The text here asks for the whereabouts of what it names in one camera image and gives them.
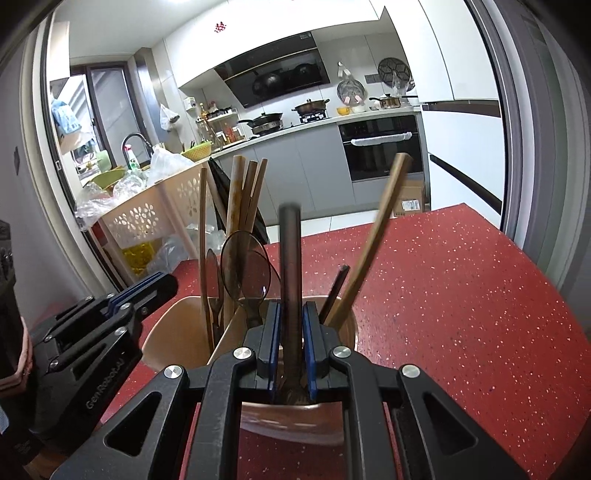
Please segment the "person's left hand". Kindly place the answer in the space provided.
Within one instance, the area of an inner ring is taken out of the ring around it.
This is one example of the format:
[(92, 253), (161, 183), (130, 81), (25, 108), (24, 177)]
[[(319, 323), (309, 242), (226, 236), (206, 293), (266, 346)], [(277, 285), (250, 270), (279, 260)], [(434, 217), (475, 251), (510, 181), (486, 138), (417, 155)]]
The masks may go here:
[(33, 346), (27, 328), (24, 328), (21, 352), (14, 372), (10, 375), (1, 375), (1, 398), (7, 398), (26, 390), (26, 384), (33, 368)]

